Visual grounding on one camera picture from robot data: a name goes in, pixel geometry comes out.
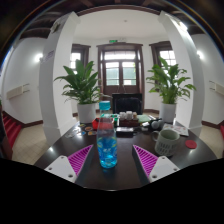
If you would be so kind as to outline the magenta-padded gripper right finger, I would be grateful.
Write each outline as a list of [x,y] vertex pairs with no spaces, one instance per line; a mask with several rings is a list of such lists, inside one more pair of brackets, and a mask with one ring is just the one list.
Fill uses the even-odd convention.
[[166,156],[157,157],[140,146],[133,146],[132,155],[142,183],[152,183],[179,171]]

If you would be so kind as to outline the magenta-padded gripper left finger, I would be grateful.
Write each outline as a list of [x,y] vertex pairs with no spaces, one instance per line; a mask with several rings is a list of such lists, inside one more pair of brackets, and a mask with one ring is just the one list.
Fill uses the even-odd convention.
[[70,156],[60,155],[45,168],[51,174],[75,183],[88,169],[92,159],[93,146],[86,146]]

